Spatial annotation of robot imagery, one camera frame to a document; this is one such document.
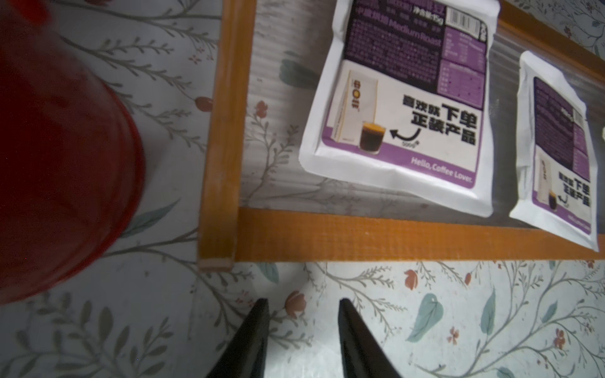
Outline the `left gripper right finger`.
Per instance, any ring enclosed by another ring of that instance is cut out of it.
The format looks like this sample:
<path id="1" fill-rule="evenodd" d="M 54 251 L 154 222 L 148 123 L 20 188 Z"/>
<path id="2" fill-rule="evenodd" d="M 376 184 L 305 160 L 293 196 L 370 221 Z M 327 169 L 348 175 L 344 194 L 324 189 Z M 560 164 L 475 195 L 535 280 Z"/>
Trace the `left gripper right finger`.
<path id="1" fill-rule="evenodd" d="M 340 300 L 338 326 L 344 377 L 400 377 L 350 299 Z"/>

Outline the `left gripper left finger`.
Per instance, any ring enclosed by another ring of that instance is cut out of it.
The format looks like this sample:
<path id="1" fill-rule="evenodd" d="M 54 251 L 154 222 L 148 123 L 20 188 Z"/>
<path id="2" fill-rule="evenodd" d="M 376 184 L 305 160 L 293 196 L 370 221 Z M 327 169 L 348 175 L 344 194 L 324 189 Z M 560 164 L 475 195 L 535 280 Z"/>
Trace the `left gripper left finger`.
<path id="1" fill-rule="evenodd" d="M 268 337 L 269 304 L 267 299 L 259 299 L 206 377 L 265 376 Z"/>

